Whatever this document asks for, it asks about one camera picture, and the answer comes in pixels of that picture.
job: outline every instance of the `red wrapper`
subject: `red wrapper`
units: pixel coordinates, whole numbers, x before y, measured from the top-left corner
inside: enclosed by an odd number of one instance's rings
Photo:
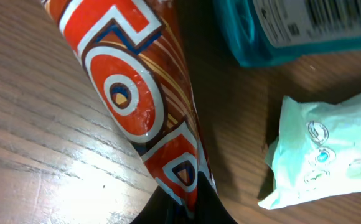
[[[48,0],[101,100],[189,218],[197,173],[214,186],[171,0]]]

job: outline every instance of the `teal bottle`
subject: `teal bottle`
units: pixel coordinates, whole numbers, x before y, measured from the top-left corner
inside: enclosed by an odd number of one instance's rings
[[[214,0],[225,40],[243,67],[361,49],[361,0]]]

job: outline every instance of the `black object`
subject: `black object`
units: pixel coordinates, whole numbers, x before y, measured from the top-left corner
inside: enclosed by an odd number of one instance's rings
[[[183,223],[209,223],[232,224],[236,221],[229,215],[220,202],[217,193],[211,187],[204,174],[198,173],[197,204],[195,218],[187,218],[184,207],[179,206],[171,197],[158,187],[142,212],[131,224],[183,224]]]

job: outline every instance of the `crumpled packaging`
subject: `crumpled packaging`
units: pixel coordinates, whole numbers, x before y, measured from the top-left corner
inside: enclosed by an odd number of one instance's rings
[[[361,94],[337,105],[285,97],[266,163],[275,179],[258,203],[266,209],[361,192]]]

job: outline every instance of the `barcode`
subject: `barcode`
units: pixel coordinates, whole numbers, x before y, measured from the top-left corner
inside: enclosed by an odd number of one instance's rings
[[[314,29],[337,31],[361,26],[361,0],[305,0]]]

